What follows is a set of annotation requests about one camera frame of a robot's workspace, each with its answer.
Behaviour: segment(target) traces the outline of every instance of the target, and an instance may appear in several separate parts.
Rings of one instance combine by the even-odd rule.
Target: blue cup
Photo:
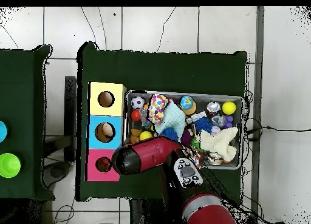
[[[0,143],[5,140],[7,136],[7,126],[0,121]]]

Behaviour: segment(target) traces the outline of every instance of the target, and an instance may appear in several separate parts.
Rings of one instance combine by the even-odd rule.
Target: yellow ball
[[[231,115],[236,111],[236,105],[231,101],[224,102],[222,105],[222,111],[227,115]]]
[[[144,131],[140,134],[139,140],[142,141],[142,140],[145,140],[145,139],[151,138],[151,137],[152,137],[152,133],[150,133],[149,131]]]

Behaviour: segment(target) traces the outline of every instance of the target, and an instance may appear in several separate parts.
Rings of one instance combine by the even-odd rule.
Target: soccer ball
[[[132,107],[134,110],[139,110],[143,107],[145,101],[142,97],[133,97],[132,99]]]

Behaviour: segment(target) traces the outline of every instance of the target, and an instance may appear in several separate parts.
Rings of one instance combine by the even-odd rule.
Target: gray tray
[[[196,113],[200,113],[205,110],[207,104],[211,101],[217,101],[222,105],[226,101],[232,101],[236,105],[236,111],[234,112],[233,116],[233,126],[237,127],[239,130],[236,134],[236,138],[234,138],[230,145],[235,146],[237,149],[237,153],[235,158],[229,163],[222,163],[219,166],[209,165],[207,161],[203,163],[208,166],[210,169],[229,169],[234,170],[238,169],[242,164],[242,153],[243,153],[243,135],[244,135],[244,99],[242,97],[235,97],[235,96],[227,96],[227,95],[204,95],[198,93],[170,93],[170,92],[159,92],[159,91],[137,91],[137,90],[130,90],[127,92],[125,96],[125,104],[127,105],[127,111],[125,111],[125,120],[124,124],[124,133],[123,133],[123,142],[129,142],[129,137],[131,136],[131,129],[145,129],[142,127],[142,122],[134,122],[131,119],[131,100],[133,97],[140,96],[142,97],[145,102],[149,101],[152,94],[159,93],[161,95],[166,96],[167,98],[172,98],[176,103],[180,97],[184,95],[189,95],[192,99],[196,102],[197,109]]]

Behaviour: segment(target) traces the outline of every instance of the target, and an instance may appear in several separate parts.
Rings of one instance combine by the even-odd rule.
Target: green table
[[[33,51],[0,50],[0,120],[9,129],[0,154],[19,157],[14,178],[0,176],[0,198],[53,200],[42,184],[44,78],[43,65],[50,46]]]
[[[87,84],[122,83],[128,90],[244,96],[247,54],[180,54],[100,51],[86,42],[78,51],[77,187],[78,200],[88,197],[162,198],[160,170],[121,176],[118,182],[84,181]],[[239,203],[241,169],[206,170],[214,187]]]

